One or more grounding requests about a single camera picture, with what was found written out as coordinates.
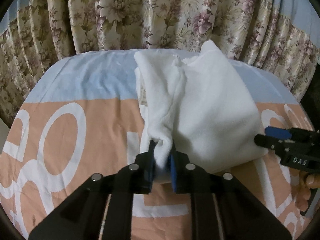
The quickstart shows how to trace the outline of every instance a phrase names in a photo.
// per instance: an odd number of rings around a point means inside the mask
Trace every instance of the white towel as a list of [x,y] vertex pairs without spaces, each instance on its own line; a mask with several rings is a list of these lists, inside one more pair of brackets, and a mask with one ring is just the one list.
[[145,120],[140,152],[149,141],[156,178],[168,181],[172,139],[192,163],[215,173],[266,153],[253,141],[263,128],[260,114],[242,79],[212,42],[199,56],[181,60],[166,50],[134,55],[141,116]]

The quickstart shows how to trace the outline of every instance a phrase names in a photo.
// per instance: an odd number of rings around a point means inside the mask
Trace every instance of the metal rivet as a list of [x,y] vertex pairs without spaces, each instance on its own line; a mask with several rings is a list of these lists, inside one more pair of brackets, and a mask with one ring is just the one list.
[[100,174],[100,173],[95,173],[95,174],[93,174],[92,176],[91,176],[91,179],[93,180],[93,181],[97,181],[97,180],[100,180],[100,179],[102,179],[102,175]]
[[223,174],[223,178],[226,179],[226,180],[232,180],[233,176],[230,173],[225,173],[225,174]]
[[129,170],[130,170],[130,171],[136,171],[136,170],[138,170],[138,169],[139,169],[139,165],[136,164],[136,163],[133,163],[133,164],[131,164],[131,165],[129,166]]
[[186,165],[186,169],[189,170],[189,171],[192,171],[196,168],[196,166],[193,164],[193,163],[188,163]]

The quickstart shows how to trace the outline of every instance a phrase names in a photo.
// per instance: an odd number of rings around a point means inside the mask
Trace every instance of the folded white fabric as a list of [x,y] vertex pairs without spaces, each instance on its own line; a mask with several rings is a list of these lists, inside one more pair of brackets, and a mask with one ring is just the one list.
[[198,56],[181,60],[172,52],[140,50],[137,93],[145,120],[140,152],[149,141],[156,178],[168,180],[167,160],[174,140],[192,163],[214,173],[263,156],[254,136],[262,132],[258,109],[227,58],[206,41]]

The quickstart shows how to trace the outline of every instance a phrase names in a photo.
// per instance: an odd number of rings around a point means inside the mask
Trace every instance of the bed sheet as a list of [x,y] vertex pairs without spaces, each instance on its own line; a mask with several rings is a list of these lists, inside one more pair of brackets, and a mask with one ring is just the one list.
[[[0,155],[1,204],[15,227],[30,231],[93,173],[111,175],[134,161],[144,127],[136,94],[136,49],[87,52],[52,66],[31,91]],[[171,50],[181,58],[195,53]],[[247,85],[263,126],[312,129],[303,109],[271,73],[230,60]],[[298,171],[269,152],[231,168],[296,239],[309,224],[295,206]],[[191,239],[188,195],[154,184],[135,195],[132,239]]]

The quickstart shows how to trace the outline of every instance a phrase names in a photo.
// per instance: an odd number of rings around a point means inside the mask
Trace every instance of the silver screw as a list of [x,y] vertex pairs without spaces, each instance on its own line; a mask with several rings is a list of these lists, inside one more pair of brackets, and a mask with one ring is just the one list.
[[129,166],[130,171],[136,171],[138,169],[139,169],[139,165],[136,163],[130,164],[130,166]]
[[223,178],[226,179],[226,180],[232,180],[233,176],[230,173],[225,173],[225,174],[223,174]]
[[91,179],[93,180],[93,181],[97,181],[97,180],[100,180],[100,179],[102,179],[102,175],[100,174],[100,173],[95,173],[95,174],[93,174],[92,176],[91,176]]
[[188,163],[186,165],[186,169],[189,170],[189,171],[192,171],[196,168],[196,166],[193,164],[193,163]]

